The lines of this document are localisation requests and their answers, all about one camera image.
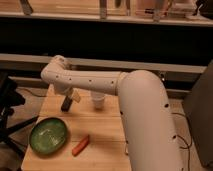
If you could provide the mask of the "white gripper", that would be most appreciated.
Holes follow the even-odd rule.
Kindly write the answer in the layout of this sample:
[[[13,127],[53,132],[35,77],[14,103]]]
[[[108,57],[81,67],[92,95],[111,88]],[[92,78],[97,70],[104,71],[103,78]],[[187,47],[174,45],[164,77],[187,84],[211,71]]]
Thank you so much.
[[[77,103],[81,101],[81,97],[79,93],[76,90],[74,90],[72,87],[65,86],[62,84],[54,84],[53,88],[54,88],[55,94],[68,96],[71,100],[74,100]]]

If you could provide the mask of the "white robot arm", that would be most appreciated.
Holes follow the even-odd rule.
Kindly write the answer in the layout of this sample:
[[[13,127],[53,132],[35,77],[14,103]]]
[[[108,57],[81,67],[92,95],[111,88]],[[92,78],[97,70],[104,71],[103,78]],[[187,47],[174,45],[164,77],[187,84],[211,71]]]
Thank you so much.
[[[183,171],[177,133],[164,84],[147,70],[74,71],[57,55],[41,78],[66,95],[80,88],[118,97],[132,171]]]

